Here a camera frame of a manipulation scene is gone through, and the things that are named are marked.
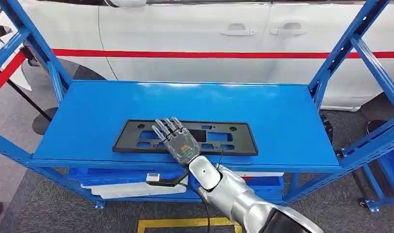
blue shelf top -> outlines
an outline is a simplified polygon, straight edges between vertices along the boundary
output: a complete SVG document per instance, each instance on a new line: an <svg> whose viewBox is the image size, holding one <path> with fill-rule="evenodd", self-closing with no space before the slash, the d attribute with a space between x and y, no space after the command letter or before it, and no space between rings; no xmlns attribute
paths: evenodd
<svg viewBox="0 0 394 233"><path fill-rule="evenodd" d="M171 116L248 123L258 156L224 156L234 170L341 168L306 85L121 81L73 81L30 163L179 168L169 154L112 151L126 120Z"/></svg>

yellow floor marking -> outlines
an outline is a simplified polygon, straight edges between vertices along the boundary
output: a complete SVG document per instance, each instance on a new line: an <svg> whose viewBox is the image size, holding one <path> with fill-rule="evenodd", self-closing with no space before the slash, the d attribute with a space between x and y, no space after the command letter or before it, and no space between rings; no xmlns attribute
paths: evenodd
<svg viewBox="0 0 394 233"><path fill-rule="evenodd" d="M207 224L206 218L140 220L138 221L137 233L144 233L145 228L203 227ZM210 218L210 224L211 226L234 225L235 233L242 233L241 226L236 222L230 222L226 217L212 217Z"/></svg>

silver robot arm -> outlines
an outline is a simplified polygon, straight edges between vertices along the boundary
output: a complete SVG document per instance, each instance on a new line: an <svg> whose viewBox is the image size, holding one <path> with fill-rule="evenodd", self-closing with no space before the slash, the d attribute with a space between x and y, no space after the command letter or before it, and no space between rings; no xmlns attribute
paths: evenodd
<svg viewBox="0 0 394 233"><path fill-rule="evenodd" d="M180 165L200 183L197 192L216 206L231 221L238 222L248 233L323 233L323 230L290 207L264 201L233 171L200 155L200 147L177 118L156 120L163 133L153 130Z"/></svg>

blue steel rack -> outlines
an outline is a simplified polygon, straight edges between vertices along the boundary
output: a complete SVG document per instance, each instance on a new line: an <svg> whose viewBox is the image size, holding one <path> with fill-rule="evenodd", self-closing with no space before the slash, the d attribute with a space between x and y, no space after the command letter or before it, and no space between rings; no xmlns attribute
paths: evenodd
<svg viewBox="0 0 394 233"><path fill-rule="evenodd" d="M302 85L72 81L17 0L0 0L1 9L18 28L0 50L0 66L26 41L49 72L59 105L35 153L27 153L0 135L0 154L103 208L104 199L68 180L54 167L154 172L181 169L169 154L113 153L112 144L127 119L176 116L182 120L247 122L258 145L258 156L225 154L222 163L233 170L292 173L282 204L293 202L394 150L393 118L344 148L344 158L339 161L318 114L328 80L352 48L394 105L394 83L362 40L388 3L389 0L367 0L310 84ZM159 102L171 104L162 106ZM299 113L294 120L289 117L292 111ZM213 163L219 159L208 158ZM302 172L324 174L297 187ZM198 201L179 196L112 200Z"/></svg>

red barrier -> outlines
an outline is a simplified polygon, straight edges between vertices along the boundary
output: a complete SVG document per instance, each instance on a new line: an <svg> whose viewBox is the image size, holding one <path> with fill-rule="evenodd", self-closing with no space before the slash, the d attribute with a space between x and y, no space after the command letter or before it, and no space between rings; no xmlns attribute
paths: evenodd
<svg viewBox="0 0 394 233"><path fill-rule="evenodd" d="M20 51L15 55L12 61L0 73L0 89L8 81L9 77L18 69L18 67L25 61L25 55Z"/></svg>
<svg viewBox="0 0 394 233"><path fill-rule="evenodd" d="M157 52L53 49L57 56L70 57L148 57L148 58L245 58L245 59L325 59L329 52ZM394 58L394 51L374 52L376 58ZM356 52L349 59L359 59Z"/></svg>

